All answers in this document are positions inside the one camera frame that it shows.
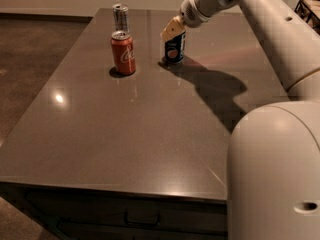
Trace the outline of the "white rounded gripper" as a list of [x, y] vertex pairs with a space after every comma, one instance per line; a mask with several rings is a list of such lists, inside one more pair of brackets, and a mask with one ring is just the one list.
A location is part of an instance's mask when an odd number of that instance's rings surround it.
[[164, 42], [172, 40], [185, 31], [185, 26], [197, 28], [220, 11], [229, 9], [237, 0], [184, 0], [179, 16], [173, 17], [161, 32]]

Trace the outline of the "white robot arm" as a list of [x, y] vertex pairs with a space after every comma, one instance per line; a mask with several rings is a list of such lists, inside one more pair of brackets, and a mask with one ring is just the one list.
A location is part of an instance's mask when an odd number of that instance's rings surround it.
[[289, 99], [244, 116], [227, 157], [229, 240], [320, 240], [320, 36], [282, 0], [184, 0], [168, 41], [237, 5]]

